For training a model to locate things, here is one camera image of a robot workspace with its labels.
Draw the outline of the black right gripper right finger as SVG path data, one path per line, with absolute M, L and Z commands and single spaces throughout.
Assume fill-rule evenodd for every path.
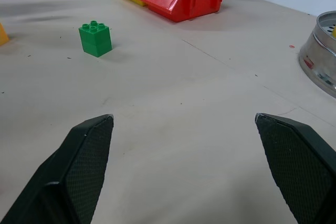
M 309 125 L 257 113 L 272 177 L 298 224 L 336 224 L 336 151 Z

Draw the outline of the green toy brick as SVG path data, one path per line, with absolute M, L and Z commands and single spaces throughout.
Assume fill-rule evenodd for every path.
M 104 23 L 92 20 L 79 27 L 83 51 L 97 58 L 112 50 L 110 28 Z

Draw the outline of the stainless steel steamer pot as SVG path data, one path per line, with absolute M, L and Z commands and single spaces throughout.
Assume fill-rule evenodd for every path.
M 301 69 L 324 92 L 336 98 L 336 10 L 320 14 L 308 40 L 298 53 Z

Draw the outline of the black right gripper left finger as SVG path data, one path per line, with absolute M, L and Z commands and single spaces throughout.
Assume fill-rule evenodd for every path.
M 73 127 L 35 171 L 0 224 L 91 224 L 104 183 L 114 117 Z

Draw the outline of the yellow toy block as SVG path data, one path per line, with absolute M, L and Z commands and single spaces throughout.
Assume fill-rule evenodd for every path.
M 2 23 L 0 23 L 0 46 L 6 44 L 7 42 L 9 42 L 9 37 L 8 37 Z

